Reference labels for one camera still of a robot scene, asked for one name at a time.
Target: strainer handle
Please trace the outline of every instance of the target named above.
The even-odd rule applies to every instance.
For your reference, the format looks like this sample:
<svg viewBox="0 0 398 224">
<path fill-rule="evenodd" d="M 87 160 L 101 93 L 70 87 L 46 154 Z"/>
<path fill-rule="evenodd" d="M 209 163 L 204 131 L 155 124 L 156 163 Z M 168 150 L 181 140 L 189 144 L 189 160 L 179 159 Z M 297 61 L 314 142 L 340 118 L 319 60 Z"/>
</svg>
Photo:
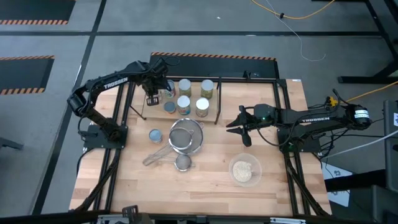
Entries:
<svg viewBox="0 0 398 224">
<path fill-rule="evenodd" d="M 172 150 L 172 146 L 170 144 L 166 144 L 165 146 L 163 146 L 162 148 L 160 148 L 158 151 L 156 151 L 155 153 L 149 155 L 148 157 L 146 157 L 142 163 L 145 166 L 149 166 L 151 165 L 153 162 L 155 162 L 156 160 L 166 156 L 167 154 L 171 153 Z"/>
</svg>

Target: can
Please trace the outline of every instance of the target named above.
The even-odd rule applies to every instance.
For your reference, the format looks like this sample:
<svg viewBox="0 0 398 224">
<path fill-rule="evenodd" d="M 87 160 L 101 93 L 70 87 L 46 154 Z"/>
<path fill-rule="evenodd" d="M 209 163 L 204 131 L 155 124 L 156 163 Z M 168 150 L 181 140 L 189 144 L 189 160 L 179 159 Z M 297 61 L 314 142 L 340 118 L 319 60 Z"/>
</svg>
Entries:
<svg viewBox="0 0 398 224">
<path fill-rule="evenodd" d="M 175 112 L 175 103 L 174 103 L 174 102 L 171 102 L 171 101 L 166 102 L 166 103 L 163 105 L 163 109 L 164 109 L 166 112 L 168 112 L 169 114 L 172 114 L 172 113 Z"/>
<path fill-rule="evenodd" d="M 152 129 L 149 132 L 149 139 L 153 143 L 161 143 L 162 142 L 162 132 L 159 129 Z"/>
<path fill-rule="evenodd" d="M 211 99 L 213 96 L 213 89 L 214 89 L 214 83 L 211 80 L 204 80 L 201 83 L 201 92 L 200 96 L 204 97 L 206 99 Z"/>
<path fill-rule="evenodd" d="M 209 105 L 209 101 L 206 98 L 199 98 L 197 101 L 197 115 L 201 118 L 207 116 L 209 113 Z"/>
<path fill-rule="evenodd" d="M 191 97 L 191 81 L 186 78 L 181 79 L 178 82 L 178 89 L 180 90 L 180 96 Z"/>
<path fill-rule="evenodd" d="M 175 85 L 172 80 L 167 80 L 167 83 L 169 84 L 171 91 L 165 90 L 165 96 L 168 98 L 173 98 L 175 96 Z"/>
<path fill-rule="evenodd" d="M 181 115 L 188 115 L 191 112 L 191 101 L 187 96 L 180 96 L 177 100 L 178 112 Z"/>
</svg>

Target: warning tape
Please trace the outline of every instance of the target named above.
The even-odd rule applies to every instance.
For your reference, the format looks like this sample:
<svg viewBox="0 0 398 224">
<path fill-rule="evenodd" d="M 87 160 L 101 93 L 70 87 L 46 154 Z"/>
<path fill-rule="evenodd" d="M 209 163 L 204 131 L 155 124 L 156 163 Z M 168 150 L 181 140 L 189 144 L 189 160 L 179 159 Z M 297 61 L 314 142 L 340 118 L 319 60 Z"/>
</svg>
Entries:
<svg viewBox="0 0 398 224">
<path fill-rule="evenodd" d="M 3 89 L 0 95 L 42 93 L 44 90 L 45 88 Z"/>
<path fill-rule="evenodd" d="M 25 59 L 43 59 L 43 58 L 51 58 L 54 59 L 54 55 L 47 56 L 26 56 L 26 57 L 0 57 L 0 60 L 25 60 Z"/>
<path fill-rule="evenodd" d="M 237 56 L 237 55 L 186 54 L 186 53 L 167 53 L 167 52 L 152 52 L 151 55 L 182 56 L 182 57 L 237 58 L 237 59 L 256 59 L 256 60 L 276 61 L 276 58 L 273 58 L 273 57 Z"/>
<path fill-rule="evenodd" d="M 0 20 L 0 25 L 66 25 L 64 20 Z"/>
</svg>

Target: white lid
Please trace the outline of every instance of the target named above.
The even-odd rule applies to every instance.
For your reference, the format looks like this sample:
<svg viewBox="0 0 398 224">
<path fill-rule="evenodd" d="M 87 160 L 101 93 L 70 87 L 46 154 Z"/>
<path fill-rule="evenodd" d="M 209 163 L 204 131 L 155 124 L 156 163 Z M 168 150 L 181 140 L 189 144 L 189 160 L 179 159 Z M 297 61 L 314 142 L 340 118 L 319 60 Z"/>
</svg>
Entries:
<svg viewBox="0 0 398 224">
<path fill-rule="evenodd" d="M 201 88 L 206 91 L 212 90 L 214 88 L 214 83 L 211 80 L 204 80 L 201 83 Z"/>
<path fill-rule="evenodd" d="M 190 80 L 187 80 L 186 78 L 181 79 L 181 80 L 178 82 L 178 87 L 179 87 L 181 90 L 189 90 L 189 88 L 191 88 L 191 81 L 190 81 Z"/>
<path fill-rule="evenodd" d="M 173 82 L 173 80 L 167 80 L 167 83 L 169 84 L 169 86 L 171 87 L 171 89 L 174 89 L 174 82 Z"/>
<path fill-rule="evenodd" d="M 204 97 L 199 98 L 199 100 L 197 101 L 197 108 L 199 110 L 205 110 L 209 108 L 209 101 Z"/>
<path fill-rule="evenodd" d="M 189 97 L 187 97 L 185 95 L 180 96 L 177 100 L 177 104 L 178 104 L 178 106 L 180 106 L 182 108 L 189 106 L 189 104 L 190 104 Z"/>
</svg>

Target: white cable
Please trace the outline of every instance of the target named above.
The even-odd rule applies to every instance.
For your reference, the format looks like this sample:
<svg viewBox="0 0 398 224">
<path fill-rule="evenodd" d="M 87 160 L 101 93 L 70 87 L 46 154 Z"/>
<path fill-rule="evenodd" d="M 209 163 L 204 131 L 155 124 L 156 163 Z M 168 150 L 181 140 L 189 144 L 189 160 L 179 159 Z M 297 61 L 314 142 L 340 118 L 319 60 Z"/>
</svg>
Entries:
<svg viewBox="0 0 398 224">
<path fill-rule="evenodd" d="M 268 2 L 268 5 L 272 8 L 272 10 L 273 10 L 274 12 L 276 12 L 275 9 L 274 9 L 274 7 L 272 7 L 272 4 L 269 3 L 268 0 L 266 0 L 266 1 Z M 296 32 L 294 32 L 294 31 L 292 30 L 292 28 L 290 28 L 284 21 L 282 21 L 281 19 L 279 19 L 279 17 L 277 16 L 277 14 L 274 13 L 274 16 L 275 16 L 281 23 L 285 24 L 285 26 L 286 26 L 287 28 L 289 28 L 290 31 L 292 31 L 292 32 L 298 37 L 298 39 L 300 40 L 300 43 L 301 43 L 301 46 L 300 46 L 300 54 L 301 54 L 301 57 L 302 57 L 302 58 L 304 58 L 305 60 L 308 60 L 308 61 L 310 61 L 310 62 L 319 62 L 319 61 L 323 60 L 323 59 L 326 57 L 326 54 L 325 54 L 321 59 L 318 59 L 318 60 L 311 60 L 311 59 L 308 59 L 308 58 L 304 57 L 304 55 L 303 55 L 303 40 L 301 39 L 301 37 L 300 37 L 299 35 L 297 35 Z"/>
<path fill-rule="evenodd" d="M 387 136 L 384 136 L 383 138 L 380 138 L 380 139 L 378 139 L 378 140 L 375 140 L 375 141 L 373 141 L 373 142 L 364 144 L 364 145 L 362 145 L 362 146 L 356 146 L 356 147 L 354 147 L 354 148 L 352 148 L 352 149 L 347 149 L 347 150 L 344 150 L 344 151 L 341 151 L 341 152 L 337 152 L 336 154 L 333 154 L 333 155 L 330 155 L 330 156 L 326 156 L 326 157 L 324 157 L 324 158 L 322 158 L 322 159 L 331 158 L 331 157 L 333 157 L 333 156 L 337 156 L 337 155 L 340 155 L 340 154 L 343 154 L 343 153 L 346 153 L 346 152 L 350 152 L 350 151 L 355 150 L 355 149 L 359 149 L 359 148 L 362 148 L 362 147 L 365 147 L 365 146 L 372 145 L 372 144 L 374 144 L 374 143 L 376 143 L 376 142 L 383 141 L 383 140 L 385 140 L 386 138 L 389 138 L 389 137 L 391 137 L 391 136 L 393 136 L 393 135 L 395 135 L 395 134 L 397 134 L 397 133 L 398 133 L 398 130 L 397 130 L 397 131 L 394 131 L 393 133 L 391 133 L 391 134 L 389 134 L 389 135 L 387 135 Z"/>
</svg>

